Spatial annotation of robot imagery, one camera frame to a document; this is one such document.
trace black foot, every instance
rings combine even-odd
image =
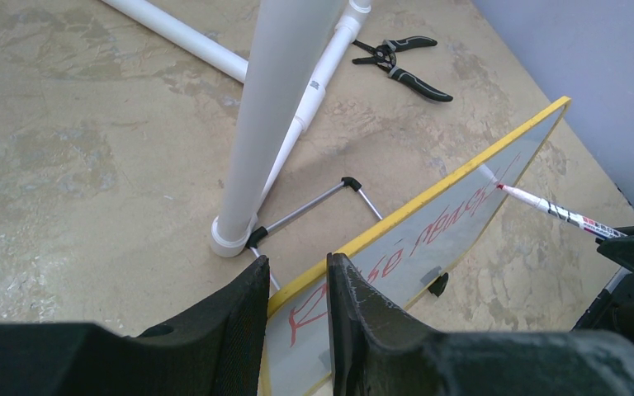
[[[448,272],[444,272],[443,275],[439,276],[429,287],[428,291],[432,295],[437,297],[441,297],[443,291],[446,289],[446,285],[448,285]]]

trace yellow frame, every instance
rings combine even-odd
[[[379,221],[377,224],[370,227],[368,230],[364,231],[361,235],[355,237],[351,242],[343,245],[336,252],[341,252],[346,254],[349,257],[353,257],[357,255],[361,250],[367,248],[371,243],[375,242],[378,238],[380,238],[385,233],[388,233],[391,229],[393,229],[398,224],[405,221],[409,218],[414,212],[420,210],[423,206],[431,202],[440,196],[444,191],[448,190],[449,187],[458,183],[463,177],[467,176],[474,170],[476,170],[480,165],[487,162],[490,158],[496,155],[499,151],[506,149],[510,144],[515,142],[518,138],[527,133],[531,128],[538,125],[542,121],[544,121],[551,114],[556,112],[558,109],[563,108],[562,112],[558,116],[556,122],[553,124],[551,129],[548,131],[548,134],[543,139],[541,144],[538,146],[538,149],[531,156],[531,159],[526,164],[526,167],[519,174],[516,182],[518,183],[521,176],[526,172],[529,165],[533,162],[533,159],[538,155],[538,152],[541,150],[543,145],[546,143],[553,130],[557,127],[560,121],[565,116],[565,112],[570,106],[571,99],[569,97],[561,97],[558,100],[551,103],[548,107],[546,107],[543,111],[536,114],[530,120],[521,124],[518,128],[504,136],[502,139],[498,140],[487,149],[485,149],[482,153],[476,155],[473,159],[468,161],[466,164],[462,165],[454,172],[444,177],[442,180],[429,187],[426,191],[422,192],[410,202],[402,205],[399,209],[392,212],[392,214],[385,217],[383,220]],[[499,204],[499,207],[502,206],[506,197],[503,198],[502,202]],[[478,235],[477,239],[471,244],[465,252],[463,252],[453,263],[452,268],[454,268],[457,263],[463,258],[470,248],[475,246],[478,239],[482,236],[483,233],[487,230],[487,226],[490,225],[492,219],[497,215],[497,210],[490,216],[490,220],[488,220],[485,227],[480,231],[480,235]],[[321,262],[318,262],[314,266],[312,266],[309,270],[300,274],[297,278],[291,281],[289,284],[283,286],[276,294],[274,294],[271,299],[268,301],[268,320],[271,320],[271,316],[278,311],[285,303],[290,301],[293,297],[298,295],[304,289],[310,287],[313,283],[318,281],[325,276],[327,273],[327,260],[326,258]],[[405,309],[411,307],[419,298],[421,298],[424,291],[428,288],[428,286],[422,289],[412,300],[410,300],[407,305],[404,306]],[[268,369],[268,358],[266,353],[266,346],[264,345],[264,352],[261,359],[261,366],[263,370],[261,370],[259,383],[261,385],[262,394],[264,396],[271,396],[271,387],[270,387],[270,378],[269,378],[269,369]],[[329,376],[324,377],[319,383],[310,388],[307,394],[312,394],[319,387],[321,387],[325,380],[328,379]]]

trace black handle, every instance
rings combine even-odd
[[[392,48],[393,51],[406,51],[413,48],[434,47],[436,40],[424,37],[423,35],[413,35],[402,40],[383,40],[383,44]]]
[[[428,85],[424,81],[418,79],[412,73],[398,68],[395,66],[388,73],[387,77],[392,78],[400,83],[403,83],[419,95],[431,99],[432,101],[452,101],[453,97],[447,93],[441,92],[438,89]]]

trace red handwriting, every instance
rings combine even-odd
[[[521,153],[517,154],[507,168],[504,169],[501,176],[497,176],[501,168],[496,170],[494,176],[499,180],[504,179],[504,176],[506,176],[509,169],[519,160],[520,157]],[[435,241],[439,235],[446,232],[447,229],[454,225],[464,215],[469,215],[470,217],[474,216],[478,208],[480,208],[480,206],[488,198],[490,198],[492,192],[494,192],[497,187],[497,183],[498,182],[495,180],[489,180],[485,186],[478,188],[470,198],[461,202],[461,204],[452,211],[449,211],[449,208],[451,208],[450,205],[446,206],[446,208],[443,209],[441,214],[432,223],[424,227],[424,230],[422,230],[419,234],[419,237],[414,243],[412,251],[409,252],[407,258],[412,257],[419,247],[429,245]],[[378,260],[378,263],[368,274],[368,283],[373,284],[373,282],[378,279],[385,278],[392,273],[392,271],[402,262],[403,255],[405,254],[404,250],[405,249],[401,247],[396,252],[383,255],[383,257]],[[325,281],[320,287],[312,292],[310,297],[308,297],[299,308],[295,306],[291,309],[288,314],[288,324],[291,326],[291,347],[296,343],[296,335],[299,328],[313,323],[327,315],[326,310],[320,312],[318,309],[315,313],[313,313],[317,304],[322,302],[326,295],[327,282]]]

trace whiteboard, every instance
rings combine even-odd
[[[498,182],[517,183],[569,104],[562,97],[338,251],[385,296],[409,307],[477,241],[506,197]],[[308,394],[330,374],[325,271],[321,262],[269,301],[264,395]]]

